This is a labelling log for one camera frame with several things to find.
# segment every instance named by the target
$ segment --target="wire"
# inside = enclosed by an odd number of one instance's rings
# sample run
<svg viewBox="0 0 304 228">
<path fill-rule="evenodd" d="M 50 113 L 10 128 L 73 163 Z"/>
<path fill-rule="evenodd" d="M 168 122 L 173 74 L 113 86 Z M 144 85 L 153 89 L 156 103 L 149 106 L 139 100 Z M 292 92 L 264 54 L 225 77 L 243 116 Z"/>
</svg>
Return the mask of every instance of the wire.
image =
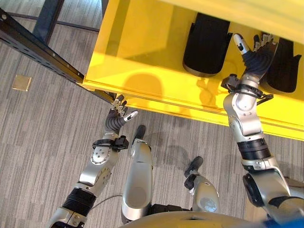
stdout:
<svg viewBox="0 0 304 228">
<path fill-rule="evenodd" d="M 94 208 L 96 208 L 97 206 L 99 206 L 100 204 L 102 204 L 103 202 L 106 202 L 107 200 L 112 199 L 112 198 L 114 198 L 114 197 L 118 197 L 118 196 L 121 196 L 121 197 L 122 197 L 122 195 L 114 195 L 114 196 L 111 196 L 111 197 L 109 197 L 109 198 L 106 198 L 106 199 L 104 199 L 103 201 L 101 201 L 100 203 L 97 203 L 94 207 L 92 207 L 91 210 L 93 210 Z"/>
</svg>

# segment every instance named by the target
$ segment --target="black metal bar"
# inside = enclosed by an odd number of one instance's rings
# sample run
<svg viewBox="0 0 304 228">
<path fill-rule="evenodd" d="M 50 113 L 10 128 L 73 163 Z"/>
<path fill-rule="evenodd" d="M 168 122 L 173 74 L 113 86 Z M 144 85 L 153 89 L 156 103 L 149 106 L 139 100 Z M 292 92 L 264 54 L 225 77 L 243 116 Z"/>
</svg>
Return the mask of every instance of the black metal bar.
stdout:
<svg viewBox="0 0 304 228">
<path fill-rule="evenodd" d="M 33 35 L 46 44 L 48 44 L 51 39 L 63 2 L 64 0 L 44 1 L 33 30 Z"/>
<path fill-rule="evenodd" d="M 99 98 L 109 102 L 109 103 L 113 103 L 113 101 L 116 98 L 116 94 L 114 93 L 110 93 L 110 92 L 105 92 L 102 90 L 95 90 L 95 91 L 91 91 L 92 94 L 98 96 Z"/>
<path fill-rule="evenodd" d="M 31 20 L 37 20 L 38 19 L 38 17 L 31 16 L 31 15 L 25 15 L 25 14 L 20 14 L 20 13 L 11 13 L 11 12 L 7 12 L 7 13 L 10 14 L 12 17 L 26 18 L 26 19 L 31 19 Z M 77 24 L 73 24 L 73 23 L 69 23 L 69 22 L 65 22 L 65 21 L 60 21 L 60 20 L 58 20 L 56 22 L 56 24 L 66 25 L 66 26 L 69 26 L 69 27 L 77 28 L 77 29 L 80 28 L 80 29 L 85 29 L 85 30 L 89 30 L 89 31 L 99 32 L 98 28 L 88 27 L 88 26 L 84 26 L 84 25 L 77 25 Z"/>
<path fill-rule="evenodd" d="M 109 0 L 101 0 L 101 9 L 103 12 L 103 18 L 105 16 L 105 10 L 106 10 L 106 7 L 108 6 L 108 3 L 109 3 Z"/>
<path fill-rule="evenodd" d="M 14 18 L 0 8 L 0 40 L 49 70 L 73 83 L 82 83 L 84 75 L 66 62 L 45 43 L 37 39 Z M 114 99 L 104 91 L 93 94 L 112 103 Z"/>
</svg>

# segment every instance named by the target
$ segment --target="yellow shelf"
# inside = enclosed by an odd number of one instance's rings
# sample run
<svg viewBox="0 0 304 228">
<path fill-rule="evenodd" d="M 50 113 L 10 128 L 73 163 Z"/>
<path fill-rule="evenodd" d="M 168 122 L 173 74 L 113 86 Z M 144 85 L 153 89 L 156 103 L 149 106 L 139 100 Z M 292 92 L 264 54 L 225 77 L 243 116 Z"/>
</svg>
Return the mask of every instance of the yellow shelf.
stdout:
<svg viewBox="0 0 304 228">
<path fill-rule="evenodd" d="M 304 44 L 303 0 L 162 0 Z"/>
<path fill-rule="evenodd" d="M 230 43 L 224 66 L 211 78 L 182 67 L 183 53 L 196 12 L 156 0 L 111 0 L 83 86 L 128 95 L 128 104 L 222 125 L 228 124 L 220 87 L 231 73 L 242 75 L 238 49 Z M 258 30 L 231 23 L 253 45 Z M 304 54 L 294 44 L 294 54 Z M 304 140 L 303 58 L 294 93 L 275 95 L 257 108 L 266 133 Z"/>
</svg>

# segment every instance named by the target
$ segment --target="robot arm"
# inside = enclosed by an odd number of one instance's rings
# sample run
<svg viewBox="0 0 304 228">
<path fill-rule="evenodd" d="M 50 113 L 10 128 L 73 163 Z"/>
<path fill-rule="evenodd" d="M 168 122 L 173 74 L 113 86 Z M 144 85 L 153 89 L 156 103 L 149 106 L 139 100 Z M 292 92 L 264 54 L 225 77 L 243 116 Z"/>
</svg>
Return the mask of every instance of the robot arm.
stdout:
<svg viewBox="0 0 304 228">
<path fill-rule="evenodd" d="M 242 165 L 248 174 L 243 177 L 247 195 L 252 204 L 263 207 L 278 223 L 304 216 L 304 199 L 290 196 L 289 187 L 270 153 L 264 139 L 257 104 L 273 98 L 263 94 L 259 81 L 271 65 L 276 45 L 267 42 L 252 52 L 239 34 L 234 35 L 246 70 L 240 80 L 230 75 L 222 82 L 229 90 L 224 100 L 229 126 L 242 156 Z"/>
<path fill-rule="evenodd" d="M 105 121 L 105 133 L 93 144 L 93 153 L 80 175 L 79 181 L 48 223 L 48 228 L 82 228 L 96 198 L 101 194 L 118 161 L 118 152 L 128 148 L 125 136 L 119 137 L 120 128 L 138 114 L 134 111 L 124 116 L 126 109 L 123 96 L 115 99 Z"/>
</svg>

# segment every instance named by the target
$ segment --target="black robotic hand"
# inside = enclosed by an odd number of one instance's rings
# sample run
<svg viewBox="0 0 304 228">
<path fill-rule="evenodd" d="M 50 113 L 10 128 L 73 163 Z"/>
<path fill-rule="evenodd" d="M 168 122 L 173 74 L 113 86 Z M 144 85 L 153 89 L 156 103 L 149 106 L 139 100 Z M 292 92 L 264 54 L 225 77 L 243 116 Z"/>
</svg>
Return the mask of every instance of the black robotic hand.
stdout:
<svg viewBox="0 0 304 228">
<path fill-rule="evenodd" d="M 119 134 L 120 128 L 138 114 L 138 111 L 133 111 L 125 116 L 128 108 L 125 107 L 127 101 L 122 102 L 123 99 L 124 96 L 120 95 L 113 102 L 112 108 L 105 120 L 104 130 L 106 133 Z"/>
<path fill-rule="evenodd" d="M 277 43 L 273 42 L 272 35 L 263 34 L 254 36 L 254 50 L 251 51 L 240 34 L 234 34 L 233 40 L 242 54 L 246 66 L 245 73 L 255 74 L 261 79 L 269 69 L 276 53 Z"/>
</svg>

